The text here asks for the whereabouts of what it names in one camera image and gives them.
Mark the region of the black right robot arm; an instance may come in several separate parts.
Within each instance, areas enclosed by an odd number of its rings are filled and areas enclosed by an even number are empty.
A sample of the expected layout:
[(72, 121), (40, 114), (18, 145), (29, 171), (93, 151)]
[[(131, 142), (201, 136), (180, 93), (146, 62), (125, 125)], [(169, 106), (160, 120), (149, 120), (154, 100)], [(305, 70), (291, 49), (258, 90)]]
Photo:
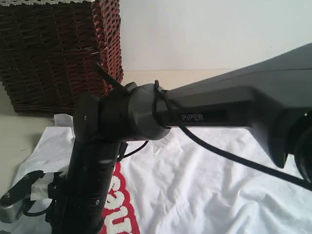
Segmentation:
[[(68, 172), (57, 173), (48, 186), (52, 233), (99, 233), (113, 170), (126, 157), (127, 142), (159, 140), (172, 127), (226, 159), (311, 190), (311, 44), (173, 90), (163, 90), (158, 81), (113, 86), (108, 97), (83, 94), (76, 103)], [(246, 128), (276, 169), (212, 146), (190, 127)]]

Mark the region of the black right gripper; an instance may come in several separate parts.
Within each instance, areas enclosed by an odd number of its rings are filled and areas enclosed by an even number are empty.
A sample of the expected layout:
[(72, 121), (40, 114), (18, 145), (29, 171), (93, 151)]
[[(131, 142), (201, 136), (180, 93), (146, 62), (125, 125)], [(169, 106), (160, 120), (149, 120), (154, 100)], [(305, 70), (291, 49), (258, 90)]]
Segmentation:
[(46, 215), (54, 234), (98, 234), (118, 156), (125, 142), (75, 141), (65, 181), (56, 187), (56, 197)]

